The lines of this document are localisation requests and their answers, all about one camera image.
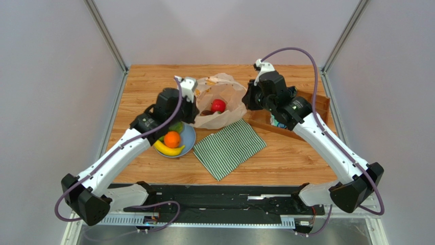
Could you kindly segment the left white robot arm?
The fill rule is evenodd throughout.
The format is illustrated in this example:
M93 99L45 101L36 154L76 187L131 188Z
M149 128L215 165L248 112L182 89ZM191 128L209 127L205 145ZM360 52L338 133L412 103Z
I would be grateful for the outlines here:
M67 174L62 178L60 199L78 215L77 221L83 220L89 226L98 224L110 212L144 205L153 194L146 182L122 188L109 186L137 156L168 133L170 126L192 124L198 114L195 89L163 89L156 103L136 116L103 157L77 176Z

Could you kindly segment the translucent banana print plastic bag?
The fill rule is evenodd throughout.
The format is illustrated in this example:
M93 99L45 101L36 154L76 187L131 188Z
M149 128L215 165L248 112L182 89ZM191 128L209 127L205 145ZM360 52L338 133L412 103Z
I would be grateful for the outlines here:
M247 89L233 76L219 73L197 82L194 95L200 113L192 124L194 128L220 129L242 119L246 114L242 98Z

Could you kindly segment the red pomegranate fruit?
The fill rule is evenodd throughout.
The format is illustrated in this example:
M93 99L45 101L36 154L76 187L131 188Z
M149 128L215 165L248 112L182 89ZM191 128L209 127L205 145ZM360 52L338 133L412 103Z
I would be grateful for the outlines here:
M224 100L215 99L211 104L210 110L215 113L223 113L226 110L226 102Z

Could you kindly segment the dark red apple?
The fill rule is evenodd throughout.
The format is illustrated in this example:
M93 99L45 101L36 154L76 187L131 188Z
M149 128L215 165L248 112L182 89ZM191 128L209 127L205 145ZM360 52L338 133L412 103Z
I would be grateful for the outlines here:
M213 112L211 110L204 110L200 113L200 116L208 116L213 115Z

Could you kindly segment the orange fruit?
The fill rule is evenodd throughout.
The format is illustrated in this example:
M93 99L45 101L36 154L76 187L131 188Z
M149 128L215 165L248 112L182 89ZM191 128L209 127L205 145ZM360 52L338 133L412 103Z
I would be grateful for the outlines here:
M181 143L181 136L176 131L168 132L163 138L164 144L169 148L177 148Z

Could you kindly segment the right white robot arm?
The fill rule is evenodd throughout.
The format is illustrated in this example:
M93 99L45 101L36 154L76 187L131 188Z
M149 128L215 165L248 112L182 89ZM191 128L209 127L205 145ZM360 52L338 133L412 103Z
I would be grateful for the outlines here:
M277 71L266 72L248 82L242 102L248 110L267 110L287 129L305 140L326 161L337 180L323 184L303 184L295 198L306 206L336 205L354 212L372 193L384 173L383 167L350 150L313 111L312 105L286 86Z

